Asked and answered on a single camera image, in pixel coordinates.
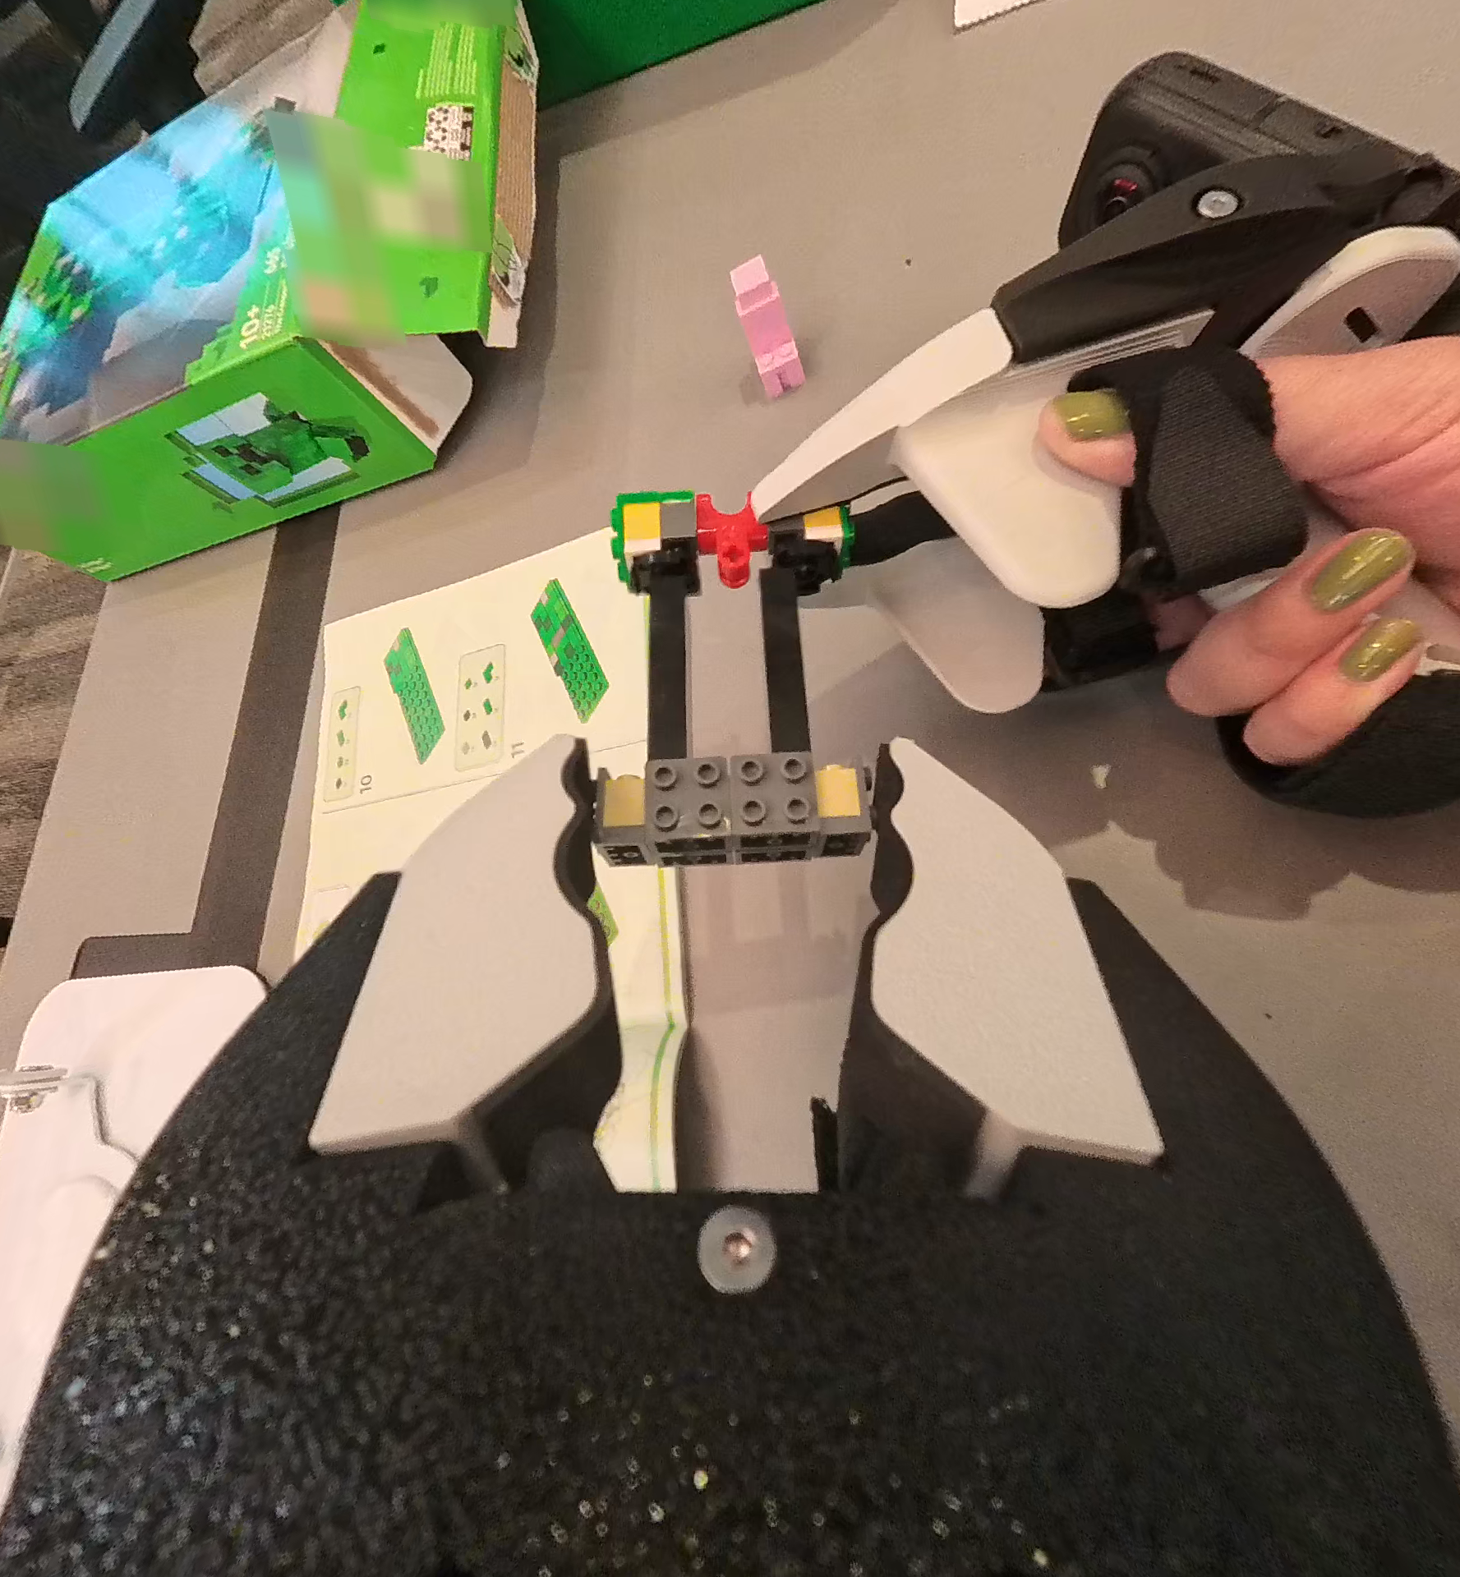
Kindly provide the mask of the grey brick base black beams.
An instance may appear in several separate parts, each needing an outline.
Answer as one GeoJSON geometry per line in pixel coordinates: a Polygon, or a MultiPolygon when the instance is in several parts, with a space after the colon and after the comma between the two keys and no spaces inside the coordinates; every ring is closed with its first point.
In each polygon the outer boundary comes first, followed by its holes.
{"type": "Polygon", "coordinates": [[[596,778],[591,840],[613,867],[687,869],[858,857],[875,832],[874,770],[821,763],[813,750],[800,629],[801,598],[842,571],[842,548],[795,528],[771,534],[759,570],[769,750],[689,751],[689,602],[700,592],[695,548],[641,558],[631,582],[647,602],[647,761],[596,778]]]}

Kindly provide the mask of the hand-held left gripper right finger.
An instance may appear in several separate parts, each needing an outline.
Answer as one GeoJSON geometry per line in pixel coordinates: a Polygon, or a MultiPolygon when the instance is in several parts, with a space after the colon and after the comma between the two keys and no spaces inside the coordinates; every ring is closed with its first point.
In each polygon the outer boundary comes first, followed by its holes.
{"type": "Polygon", "coordinates": [[[1060,862],[921,745],[884,746],[875,918],[838,1081],[838,1185],[995,1199],[1027,1151],[1166,1145],[1060,862]]]}

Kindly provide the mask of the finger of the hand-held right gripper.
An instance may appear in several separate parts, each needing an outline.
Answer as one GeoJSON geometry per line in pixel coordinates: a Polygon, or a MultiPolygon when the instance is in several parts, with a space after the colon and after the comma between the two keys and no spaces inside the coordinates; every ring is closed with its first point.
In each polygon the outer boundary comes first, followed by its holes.
{"type": "Polygon", "coordinates": [[[756,486],[756,518],[778,521],[852,501],[894,476],[897,435],[990,383],[1017,358],[995,307],[944,329],[857,393],[756,486]]]}
{"type": "Polygon", "coordinates": [[[870,600],[961,706],[1006,714],[1035,699],[1042,617],[986,570],[877,570],[870,600]]]}

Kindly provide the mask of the brick instruction booklet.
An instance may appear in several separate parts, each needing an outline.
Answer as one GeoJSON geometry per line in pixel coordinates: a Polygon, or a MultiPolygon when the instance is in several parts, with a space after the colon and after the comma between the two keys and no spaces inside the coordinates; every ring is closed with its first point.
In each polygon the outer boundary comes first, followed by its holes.
{"type": "MultiPolygon", "coordinates": [[[[557,735],[593,771],[640,775],[641,598],[593,531],[455,585],[335,620],[324,637],[320,785],[292,958],[364,882],[403,867],[445,819],[557,735]]],[[[625,1192],[675,1192],[677,1091],[689,1025],[680,879],[596,862],[623,1072],[598,1151],[625,1192]]]]}

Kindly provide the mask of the white metal base plate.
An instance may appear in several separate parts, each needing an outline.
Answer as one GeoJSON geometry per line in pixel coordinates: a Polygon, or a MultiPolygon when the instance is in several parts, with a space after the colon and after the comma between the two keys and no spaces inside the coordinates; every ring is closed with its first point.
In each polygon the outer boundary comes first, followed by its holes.
{"type": "Polygon", "coordinates": [[[112,1212],[266,993],[238,965],[75,978],[39,1004],[0,1072],[0,1513],[112,1212]]]}

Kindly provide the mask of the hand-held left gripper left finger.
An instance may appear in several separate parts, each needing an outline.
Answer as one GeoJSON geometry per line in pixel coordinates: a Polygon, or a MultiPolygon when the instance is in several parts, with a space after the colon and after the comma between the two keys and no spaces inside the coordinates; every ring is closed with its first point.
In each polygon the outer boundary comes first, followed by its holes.
{"type": "Polygon", "coordinates": [[[470,1187],[593,1150],[623,1072],[589,909],[594,780],[554,736],[404,862],[313,1118],[315,1153],[455,1148],[470,1187]]]}

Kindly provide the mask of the green cardboard toy box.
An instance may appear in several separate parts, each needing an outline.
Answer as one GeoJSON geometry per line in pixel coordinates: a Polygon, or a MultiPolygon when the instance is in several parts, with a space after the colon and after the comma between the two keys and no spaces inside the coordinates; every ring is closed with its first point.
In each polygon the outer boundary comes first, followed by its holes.
{"type": "Polygon", "coordinates": [[[340,3],[49,203],[0,326],[0,543],[115,582],[435,467],[519,343],[524,3],[340,3]]]}

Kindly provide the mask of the green red brick assembly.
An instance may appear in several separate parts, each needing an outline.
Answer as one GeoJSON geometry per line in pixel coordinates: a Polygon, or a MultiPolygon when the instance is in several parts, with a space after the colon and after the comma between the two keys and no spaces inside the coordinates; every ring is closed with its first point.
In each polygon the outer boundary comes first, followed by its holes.
{"type": "Polygon", "coordinates": [[[702,590],[702,563],[712,563],[729,590],[749,585],[764,555],[774,568],[795,573],[801,597],[838,582],[850,568],[855,523],[847,504],[761,521],[752,502],[719,509],[694,491],[641,491],[616,497],[610,516],[610,550],[621,583],[652,597],[663,582],[680,582],[687,597],[702,590]]]}

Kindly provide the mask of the pink brick pig figure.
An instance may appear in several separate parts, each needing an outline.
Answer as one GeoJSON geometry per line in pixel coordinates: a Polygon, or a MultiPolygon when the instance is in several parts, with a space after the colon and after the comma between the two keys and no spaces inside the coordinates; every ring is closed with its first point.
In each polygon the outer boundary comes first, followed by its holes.
{"type": "Polygon", "coordinates": [[[801,353],[791,331],[781,289],[764,257],[756,255],[731,272],[737,316],[759,371],[766,397],[776,400],[806,381],[801,353]]]}

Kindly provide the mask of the person's right hand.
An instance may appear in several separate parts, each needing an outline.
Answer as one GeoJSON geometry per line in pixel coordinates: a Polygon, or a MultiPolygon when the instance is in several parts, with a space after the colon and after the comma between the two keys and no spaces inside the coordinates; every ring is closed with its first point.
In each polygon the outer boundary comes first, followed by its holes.
{"type": "Polygon", "coordinates": [[[1168,689],[1193,716],[1245,716],[1254,758],[1297,766],[1415,676],[1427,640],[1385,612],[1412,576],[1460,617],[1460,338],[1260,368],[1282,466],[1346,533],[1240,605],[1175,605],[1168,689]]]}

